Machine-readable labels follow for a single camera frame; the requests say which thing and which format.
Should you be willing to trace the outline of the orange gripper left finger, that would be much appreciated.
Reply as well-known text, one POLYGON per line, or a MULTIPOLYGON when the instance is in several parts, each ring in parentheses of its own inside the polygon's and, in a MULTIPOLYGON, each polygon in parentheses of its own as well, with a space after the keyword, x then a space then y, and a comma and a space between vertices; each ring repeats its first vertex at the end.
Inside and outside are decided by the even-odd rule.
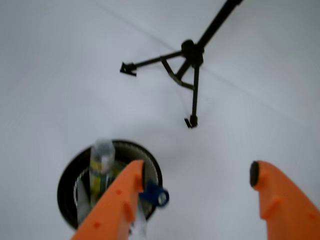
POLYGON ((73 235, 73 240, 127 240, 144 192, 143 160, 130 162, 73 235))

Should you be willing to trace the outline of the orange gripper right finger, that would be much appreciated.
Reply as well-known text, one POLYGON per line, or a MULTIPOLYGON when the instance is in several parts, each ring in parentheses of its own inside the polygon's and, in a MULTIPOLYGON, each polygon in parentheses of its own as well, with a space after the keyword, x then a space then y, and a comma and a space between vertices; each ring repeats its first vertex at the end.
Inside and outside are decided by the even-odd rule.
POLYGON ((320 209, 279 168, 252 162, 250 186, 258 192, 259 215, 266 221, 269 240, 318 240, 320 209))

